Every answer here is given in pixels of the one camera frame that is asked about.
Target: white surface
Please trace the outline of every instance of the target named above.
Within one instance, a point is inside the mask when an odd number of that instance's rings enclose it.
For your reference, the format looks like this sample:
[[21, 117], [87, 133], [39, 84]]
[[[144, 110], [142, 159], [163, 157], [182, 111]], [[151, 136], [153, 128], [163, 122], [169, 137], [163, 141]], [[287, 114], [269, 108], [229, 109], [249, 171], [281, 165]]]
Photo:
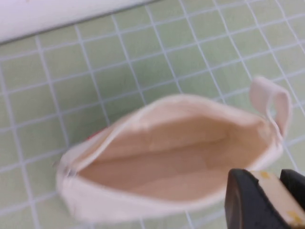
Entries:
[[0, 0], [0, 42], [150, 0]]

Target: white fabric pouch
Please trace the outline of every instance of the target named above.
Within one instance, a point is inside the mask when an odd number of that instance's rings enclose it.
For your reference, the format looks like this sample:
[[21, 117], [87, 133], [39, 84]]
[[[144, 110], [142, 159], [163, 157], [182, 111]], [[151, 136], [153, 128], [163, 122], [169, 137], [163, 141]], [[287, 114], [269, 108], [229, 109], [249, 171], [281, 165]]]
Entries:
[[230, 169], [264, 169], [281, 156], [292, 114], [287, 90], [263, 77], [253, 80], [249, 95], [261, 115], [173, 95], [71, 148], [57, 169], [70, 213], [81, 221], [118, 223], [224, 199]]

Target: green cutting mat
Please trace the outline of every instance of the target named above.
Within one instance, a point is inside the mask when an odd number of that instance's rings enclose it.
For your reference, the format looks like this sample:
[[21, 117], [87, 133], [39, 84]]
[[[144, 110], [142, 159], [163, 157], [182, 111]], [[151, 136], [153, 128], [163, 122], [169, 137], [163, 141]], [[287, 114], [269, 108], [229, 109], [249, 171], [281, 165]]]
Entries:
[[56, 194], [51, 165], [168, 94], [252, 111], [248, 87], [262, 74], [294, 102], [285, 154], [271, 170], [304, 172], [304, 25], [304, 0], [163, 0], [0, 46], [0, 228], [226, 228], [223, 203], [122, 225], [80, 224]]

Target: zipper pull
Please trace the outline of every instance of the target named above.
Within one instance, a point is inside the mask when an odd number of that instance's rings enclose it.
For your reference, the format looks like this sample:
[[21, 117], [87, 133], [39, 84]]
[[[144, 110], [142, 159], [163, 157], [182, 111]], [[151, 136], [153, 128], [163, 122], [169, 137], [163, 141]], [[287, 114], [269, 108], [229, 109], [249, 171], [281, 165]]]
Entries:
[[52, 167], [63, 173], [66, 177], [75, 177], [77, 175], [75, 170], [63, 165], [60, 161], [54, 162]]

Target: red fabric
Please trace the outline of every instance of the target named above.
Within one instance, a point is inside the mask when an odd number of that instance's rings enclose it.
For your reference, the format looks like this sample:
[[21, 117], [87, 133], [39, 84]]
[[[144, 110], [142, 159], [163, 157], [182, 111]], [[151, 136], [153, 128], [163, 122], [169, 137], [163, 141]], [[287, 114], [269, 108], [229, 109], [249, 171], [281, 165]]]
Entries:
[[96, 136], [97, 134], [99, 134], [100, 132], [102, 132], [103, 130], [104, 130], [104, 129], [100, 130], [99, 132], [96, 132], [96, 133], [93, 134], [93, 135], [90, 135], [90, 136], [87, 138], [87, 140], [93, 138], [94, 136]]

